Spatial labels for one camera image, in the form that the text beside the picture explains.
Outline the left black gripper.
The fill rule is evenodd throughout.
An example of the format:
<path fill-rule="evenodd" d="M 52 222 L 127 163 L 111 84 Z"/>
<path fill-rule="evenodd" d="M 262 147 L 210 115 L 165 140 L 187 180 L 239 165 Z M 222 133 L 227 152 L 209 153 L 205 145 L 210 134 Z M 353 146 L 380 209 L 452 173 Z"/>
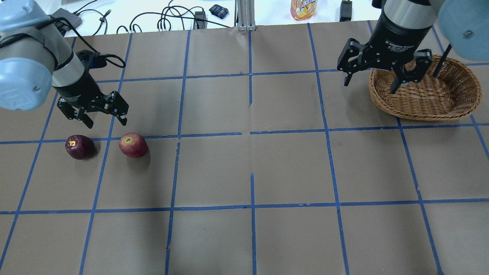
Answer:
<path fill-rule="evenodd" d="M 105 96 L 99 88 L 99 85 L 92 78 L 89 72 L 84 72 L 79 80 L 75 83 L 57 87 L 57 92 L 61 96 L 57 106 L 63 115 L 68 120 L 77 120 L 82 122 L 87 128 L 93 128 L 93 120 L 84 112 L 76 110 L 75 108 L 84 107 L 86 112 L 103 112 L 106 114 L 112 114 L 117 118 L 122 126 L 127 125 L 126 115 L 129 111 L 129 104 L 120 95 L 118 91 L 112 91 L 108 95 L 108 110 L 103 111 L 104 103 L 94 104 L 94 108 L 91 108 L 92 101 L 101 101 L 101 98 Z"/>

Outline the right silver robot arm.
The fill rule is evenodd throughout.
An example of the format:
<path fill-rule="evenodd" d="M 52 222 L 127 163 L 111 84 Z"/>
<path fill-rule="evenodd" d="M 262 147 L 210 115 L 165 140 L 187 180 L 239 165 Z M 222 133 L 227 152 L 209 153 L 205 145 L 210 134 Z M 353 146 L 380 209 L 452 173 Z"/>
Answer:
<path fill-rule="evenodd" d="M 395 73 L 392 94 L 402 85 L 420 82 L 433 55 L 419 45 L 435 23 L 448 49 L 467 60 L 488 60 L 487 0 L 374 0 L 372 6 L 381 14 L 369 41 L 362 45 L 350 38 L 338 58 L 345 86 L 353 74 L 370 68 Z"/>

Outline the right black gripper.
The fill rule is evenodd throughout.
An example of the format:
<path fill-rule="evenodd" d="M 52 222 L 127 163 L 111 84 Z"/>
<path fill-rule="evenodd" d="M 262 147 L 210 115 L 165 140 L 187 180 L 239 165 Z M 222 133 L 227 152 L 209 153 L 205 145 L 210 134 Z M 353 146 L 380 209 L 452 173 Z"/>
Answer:
<path fill-rule="evenodd" d="M 337 70 L 345 73 L 344 86 L 349 85 L 353 74 L 370 68 L 393 70 L 396 78 L 390 94 L 410 82 L 420 82 L 432 64 L 432 52 L 417 49 L 433 23 L 433 15 L 422 16 L 421 26 L 409 28 L 382 13 L 366 45 L 354 38 L 347 40 L 337 61 Z M 412 60 L 415 66 L 408 70 L 405 64 Z"/>

